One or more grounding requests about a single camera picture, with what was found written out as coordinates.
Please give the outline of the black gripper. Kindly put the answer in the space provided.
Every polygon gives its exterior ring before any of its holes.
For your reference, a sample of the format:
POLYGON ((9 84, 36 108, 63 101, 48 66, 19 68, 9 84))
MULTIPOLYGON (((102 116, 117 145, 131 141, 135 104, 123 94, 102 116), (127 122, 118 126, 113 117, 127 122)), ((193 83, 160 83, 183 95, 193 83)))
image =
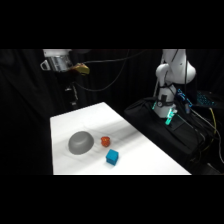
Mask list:
MULTIPOLYGON (((72 100, 72 89, 70 85, 76 81, 76 78, 79 76, 79 72, 76 70, 70 70, 61 75, 61 86, 65 93, 65 100, 68 104, 72 100)), ((76 88, 73 87, 74 100, 72 101, 72 106, 79 108, 79 99, 76 88)))

